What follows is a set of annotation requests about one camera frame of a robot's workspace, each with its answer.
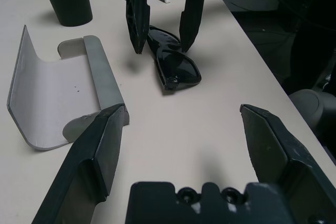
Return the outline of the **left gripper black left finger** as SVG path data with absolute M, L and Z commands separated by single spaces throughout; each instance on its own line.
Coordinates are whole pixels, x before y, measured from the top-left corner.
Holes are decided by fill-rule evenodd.
M 122 103 L 99 112 L 72 144 L 33 223 L 91 223 L 110 195 L 122 128 Z

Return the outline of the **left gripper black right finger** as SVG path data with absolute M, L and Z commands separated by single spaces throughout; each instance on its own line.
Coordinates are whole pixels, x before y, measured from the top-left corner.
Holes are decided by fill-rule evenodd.
M 240 112 L 259 182 L 278 185 L 297 223 L 335 223 L 335 187 L 306 147 L 269 111 Z

